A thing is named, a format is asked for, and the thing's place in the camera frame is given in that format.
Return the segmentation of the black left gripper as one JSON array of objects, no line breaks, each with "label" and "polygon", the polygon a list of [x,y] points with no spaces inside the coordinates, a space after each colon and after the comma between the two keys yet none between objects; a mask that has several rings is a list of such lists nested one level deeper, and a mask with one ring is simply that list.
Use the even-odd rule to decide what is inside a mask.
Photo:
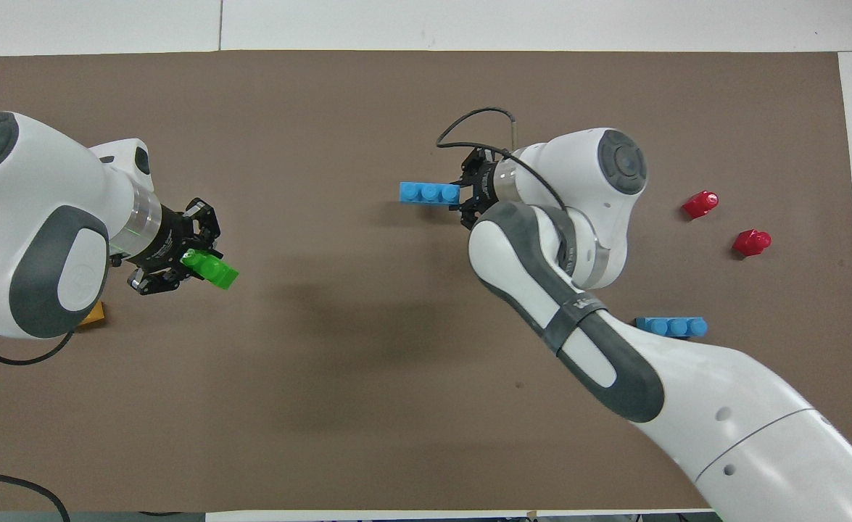
[{"label": "black left gripper", "polygon": [[189,268],[178,267],[183,242],[221,254],[216,249],[220,234],[215,209],[203,199],[192,199],[185,212],[163,204],[133,204],[126,223],[110,239],[110,265],[133,264],[128,285],[140,295],[170,293],[194,276]]}]

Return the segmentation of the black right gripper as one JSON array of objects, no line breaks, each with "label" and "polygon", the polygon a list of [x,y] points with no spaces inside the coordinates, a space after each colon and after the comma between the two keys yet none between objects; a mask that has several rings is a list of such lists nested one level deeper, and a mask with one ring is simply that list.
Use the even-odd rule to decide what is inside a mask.
[{"label": "black right gripper", "polygon": [[460,224],[468,231],[472,231],[483,212],[499,201],[493,187],[496,166],[493,155],[482,146],[475,146],[462,161],[461,175],[455,185],[471,187],[472,196],[462,204],[449,205],[448,210],[459,212]]}]

